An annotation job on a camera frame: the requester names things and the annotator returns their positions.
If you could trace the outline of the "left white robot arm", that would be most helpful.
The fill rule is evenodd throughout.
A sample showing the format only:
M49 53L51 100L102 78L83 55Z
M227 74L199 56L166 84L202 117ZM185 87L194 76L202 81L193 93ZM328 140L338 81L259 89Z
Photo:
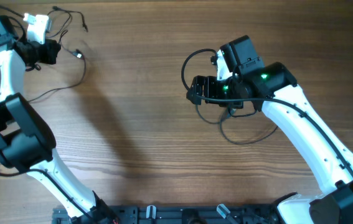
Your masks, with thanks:
M48 124L23 96L24 74L39 64L53 65L61 45L46 37L48 16L23 15L18 35L14 18L0 16L0 164L18 176L39 181L65 208L66 223L118 223L97 194L83 185L61 160Z

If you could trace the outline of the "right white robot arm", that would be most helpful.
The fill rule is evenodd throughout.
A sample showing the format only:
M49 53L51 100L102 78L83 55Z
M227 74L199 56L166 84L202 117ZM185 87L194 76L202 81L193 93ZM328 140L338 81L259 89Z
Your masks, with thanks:
M252 205L234 218L225 205L218 213L231 223L353 223L353 152L331 131L305 97L292 73L279 62L265 65L246 35L218 50L210 59L216 76L196 76L186 85L194 105L224 108L224 121L246 102L283 131L305 160L321 193L291 193L269 205Z

